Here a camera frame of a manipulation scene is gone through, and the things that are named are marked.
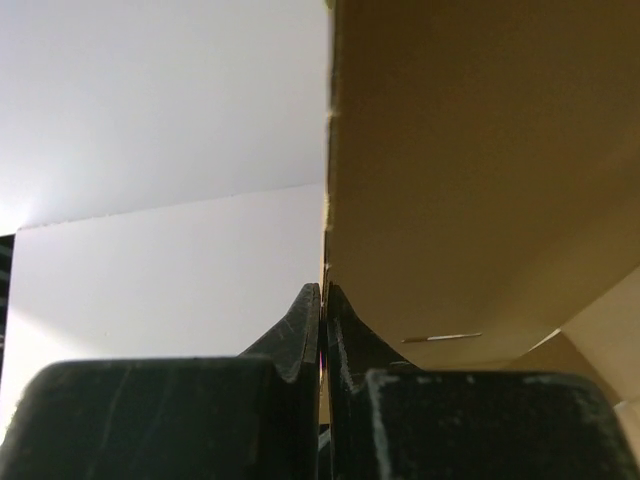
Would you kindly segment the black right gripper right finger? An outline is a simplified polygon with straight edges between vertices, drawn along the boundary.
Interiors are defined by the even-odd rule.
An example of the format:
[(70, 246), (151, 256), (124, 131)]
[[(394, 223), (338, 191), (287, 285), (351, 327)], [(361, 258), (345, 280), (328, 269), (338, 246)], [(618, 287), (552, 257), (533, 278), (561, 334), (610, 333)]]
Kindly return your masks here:
[(423, 370), (337, 285), (324, 307), (337, 479), (635, 479), (602, 391), (546, 371)]

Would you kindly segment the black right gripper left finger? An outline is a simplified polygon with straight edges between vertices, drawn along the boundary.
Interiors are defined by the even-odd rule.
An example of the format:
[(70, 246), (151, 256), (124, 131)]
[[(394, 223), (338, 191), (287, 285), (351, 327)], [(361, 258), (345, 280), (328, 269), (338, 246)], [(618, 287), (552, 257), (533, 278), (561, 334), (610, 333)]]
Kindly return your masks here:
[(65, 361), (25, 389), (5, 479), (313, 479), (320, 291), (231, 357)]

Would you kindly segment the brown cardboard box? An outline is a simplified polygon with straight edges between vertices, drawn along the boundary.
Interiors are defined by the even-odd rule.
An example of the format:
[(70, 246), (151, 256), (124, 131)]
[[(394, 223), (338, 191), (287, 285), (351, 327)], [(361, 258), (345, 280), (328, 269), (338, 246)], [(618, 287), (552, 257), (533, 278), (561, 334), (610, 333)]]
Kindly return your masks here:
[(639, 410), (639, 5), (340, 1), (332, 280), (425, 369)]

